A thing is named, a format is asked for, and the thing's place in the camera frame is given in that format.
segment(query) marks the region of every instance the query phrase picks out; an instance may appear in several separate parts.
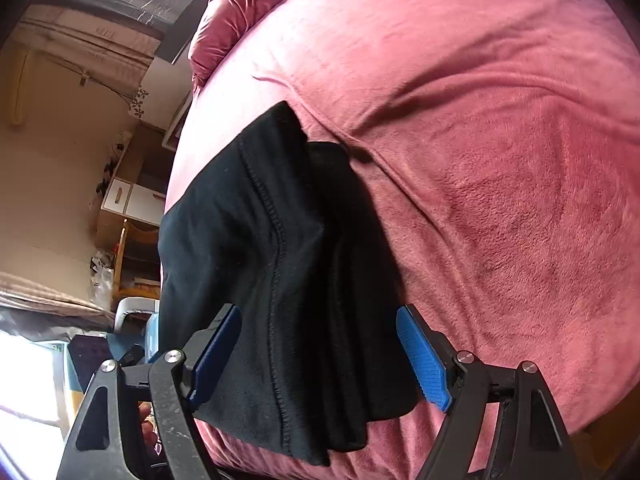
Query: silver bolt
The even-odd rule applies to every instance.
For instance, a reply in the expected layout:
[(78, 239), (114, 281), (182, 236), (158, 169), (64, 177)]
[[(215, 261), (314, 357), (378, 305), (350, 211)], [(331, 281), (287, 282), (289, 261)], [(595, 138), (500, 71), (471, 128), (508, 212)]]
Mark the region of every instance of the silver bolt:
[(169, 350), (164, 354), (164, 360), (168, 363), (175, 363), (182, 359), (182, 352), (179, 350)]
[(100, 365), (100, 370), (103, 372), (113, 372), (116, 369), (116, 361), (114, 359), (107, 359)]
[(456, 359), (462, 364), (468, 365), (474, 361), (475, 357), (471, 352), (467, 350), (461, 350), (456, 354)]
[(538, 365), (531, 361), (524, 361), (522, 363), (522, 369), (526, 371), (527, 374), (534, 374), (538, 371)]

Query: black fabric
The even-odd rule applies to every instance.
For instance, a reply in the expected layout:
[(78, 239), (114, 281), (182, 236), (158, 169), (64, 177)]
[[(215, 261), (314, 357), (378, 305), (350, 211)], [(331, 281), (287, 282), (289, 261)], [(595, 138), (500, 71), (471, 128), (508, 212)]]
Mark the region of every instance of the black fabric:
[(306, 142), (282, 102), (245, 128), (164, 216), (160, 349), (224, 303), (242, 332), (196, 413), (246, 442), (327, 465), (404, 415), (415, 378), (395, 330), (399, 273), (370, 197), (337, 144)]

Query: beige wall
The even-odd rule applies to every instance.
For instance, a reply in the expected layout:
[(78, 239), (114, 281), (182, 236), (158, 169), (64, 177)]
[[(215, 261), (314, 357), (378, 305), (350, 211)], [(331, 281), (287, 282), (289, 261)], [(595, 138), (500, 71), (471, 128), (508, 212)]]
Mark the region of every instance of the beige wall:
[[(0, 55), (8, 102), (15, 45)], [(0, 270), (86, 299), (95, 252), (90, 202), (116, 134), (133, 118), (116, 94), (47, 59), (35, 60), (24, 124), (0, 120)]]

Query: white cabinet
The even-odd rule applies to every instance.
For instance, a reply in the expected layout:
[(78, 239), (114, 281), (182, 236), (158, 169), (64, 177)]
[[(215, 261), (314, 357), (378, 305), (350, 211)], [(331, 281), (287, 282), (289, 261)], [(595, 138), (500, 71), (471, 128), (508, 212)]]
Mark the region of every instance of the white cabinet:
[(165, 195), (134, 184), (127, 207), (124, 209), (124, 216), (159, 226), (164, 214), (165, 200)]
[(113, 181), (111, 181), (111, 186), (109, 187), (107, 196), (104, 197), (102, 208), (107, 211), (123, 214), (130, 191), (131, 184), (114, 178)]

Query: pink blanket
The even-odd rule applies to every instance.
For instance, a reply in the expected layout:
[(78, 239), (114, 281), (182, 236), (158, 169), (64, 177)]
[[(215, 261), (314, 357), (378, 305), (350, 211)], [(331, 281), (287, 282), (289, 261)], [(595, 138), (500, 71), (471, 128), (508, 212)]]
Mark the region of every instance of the pink blanket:
[[(286, 0), (196, 96), (168, 205), (282, 99), (350, 150), (408, 299), (456, 348), (535, 361), (570, 431), (640, 380), (640, 57), (603, 0)], [(421, 402), (371, 423), (330, 468), (201, 430), (276, 478), (413, 479), (441, 421)]]

